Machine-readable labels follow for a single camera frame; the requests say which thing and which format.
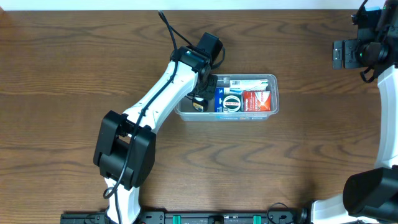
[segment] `storage box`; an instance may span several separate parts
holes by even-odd
[[[174,111],[181,116],[184,121],[258,121],[266,120],[270,115],[279,111],[279,94],[276,77],[271,74],[233,74],[233,75],[217,75],[217,87],[229,87],[230,80],[263,80],[267,79],[271,91],[271,111],[261,112],[214,112],[215,100],[209,101],[207,112],[198,112],[192,102],[183,98]]]

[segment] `wooden surface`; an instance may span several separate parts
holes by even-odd
[[[280,111],[265,122],[183,122],[157,137],[141,205],[168,210],[296,207],[342,192],[373,168],[380,99],[359,70],[332,70],[334,40],[356,37],[353,11],[167,11],[192,42],[224,43],[217,73],[272,73]],[[0,17],[0,223],[57,223],[96,211],[101,119],[137,102],[172,43],[155,11],[7,12]]]

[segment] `wooden table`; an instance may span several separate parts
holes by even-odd
[[[298,207],[373,168],[381,107],[359,70],[332,70],[353,11],[167,11],[192,42],[220,37],[217,73],[272,73],[265,122],[184,122],[157,136],[141,205],[177,210]],[[137,102],[172,51],[155,11],[5,12],[0,17],[0,223],[57,223],[108,206],[93,153],[103,116]]]

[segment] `white backdrop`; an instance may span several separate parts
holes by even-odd
[[[363,0],[0,0],[8,10],[357,9]],[[385,0],[369,0],[382,7]]]

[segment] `blue and white package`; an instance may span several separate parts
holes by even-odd
[[[224,88],[217,87],[214,95],[214,112],[223,112]]]

